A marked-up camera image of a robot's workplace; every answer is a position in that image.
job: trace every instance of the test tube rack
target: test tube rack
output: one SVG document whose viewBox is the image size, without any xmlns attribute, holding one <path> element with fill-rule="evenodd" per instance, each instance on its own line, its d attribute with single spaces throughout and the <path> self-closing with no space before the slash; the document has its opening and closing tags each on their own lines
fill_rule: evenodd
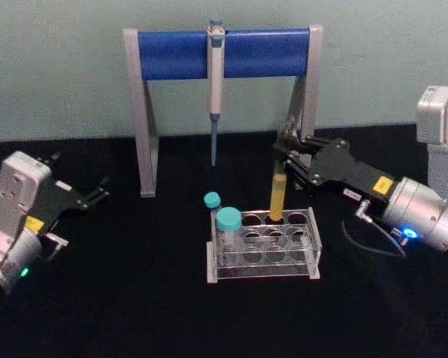
<svg viewBox="0 0 448 358">
<path fill-rule="evenodd" d="M 320 278 L 322 243 L 311 207 L 284 210 L 279 222 L 270 221 L 269 211 L 246 211 L 242 216 L 235 243 L 228 247 L 218 240 L 215 215 L 211 214 L 208 283 L 245 277 Z"/>
</svg>

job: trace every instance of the blue cap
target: blue cap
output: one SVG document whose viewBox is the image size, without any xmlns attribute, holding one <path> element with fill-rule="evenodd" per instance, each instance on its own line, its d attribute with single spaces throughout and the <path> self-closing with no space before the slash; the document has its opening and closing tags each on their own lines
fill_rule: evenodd
<svg viewBox="0 0 448 358">
<path fill-rule="evenodd" d="M 206 207 L 209 209 L 216 209 L 219 205 L 221 205 L 221 198 L 216 192 L 209 192 L 204 195 L 204 204 L 206 204 Z"/>
<path fill-rule="evenodd" d="M 235 207 L 224 207 L 216 215 L 217 228 L 222 231 L 236 231 L 242 225 L 242 215 Z"/>
<path fill-rule="evenodd" d="M 211 25 L 222 25 L 224 21 L 220 19 L 219 17 L 213 17 L 211 19 Z"/>
</svg>

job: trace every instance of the yellow liquid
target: yellow liquid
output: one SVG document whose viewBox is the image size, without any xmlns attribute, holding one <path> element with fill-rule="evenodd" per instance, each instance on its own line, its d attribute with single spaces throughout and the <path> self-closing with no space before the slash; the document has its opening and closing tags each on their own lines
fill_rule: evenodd
<svg viewBox="0 0 448 358">
<path fill-rule="evenodd" d="M 285 184 L 287 183 L 286 174 L 274 174 L 272 180 L 272 193 L 270 194 L 270 214 L 272 221 L 277 222 L 282 217 L 285 198 Z"/>
</svg>

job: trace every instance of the teal cap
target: teal cap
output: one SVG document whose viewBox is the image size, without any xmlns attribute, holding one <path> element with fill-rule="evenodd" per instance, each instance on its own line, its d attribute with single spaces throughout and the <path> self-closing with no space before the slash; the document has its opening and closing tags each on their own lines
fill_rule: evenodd
<svg viewBox="0 0 448 358">
<path fill-rule="evenodd" d="M 222 231 L 236 231 L 242 225 L 242 215 L 235 207 L 224 207 L 216 215 L 217 228 Z"/>
<path fill-rule="evenodd" d="M 204 195 L 204 204 L 206 204 L 206 207 L 209 209 L 216 209 L 219 205 L 221 205 L 221 198 L 216 192 L 209 192 Z"/>
</svg>

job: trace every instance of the cable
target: cable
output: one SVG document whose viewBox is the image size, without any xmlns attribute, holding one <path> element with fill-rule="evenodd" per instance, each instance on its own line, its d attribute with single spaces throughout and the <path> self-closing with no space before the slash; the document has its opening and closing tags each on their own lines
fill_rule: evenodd
<svg viewBox="0 0 448 358">
<path fill-rule="evenodd" d="M 357 246 L 358 248 L 361 248 L 362 250 L 373 252 L 374 254 L 381 254 L 381 255 L 385 255 L 385 256 L 406 259 L 405 251 L 402 249 L 402 247 L 400 245 L 398 245 L 398 242 L 396 242 L 396 240 L 387 231 L 385 231 L 380 225 L 376 224 L 375 222 L 371 222 L 370 224 L 375 229 L 377 229 L 380 233 L 382 233 L 393 244 L 393 246 L 395 246 L 395 248 L 399 251 L 399 254 L 396 254 L 394 252 L 379 250 L 378 248 L 370 248 L 368 246 L 359 244 L 354 239 L 352 239 L 352 237 L 347 233 L 346 228 L 345 228 L 345 220 L 342 220 L 343 235 L 351 244 Z"/>
</svg>

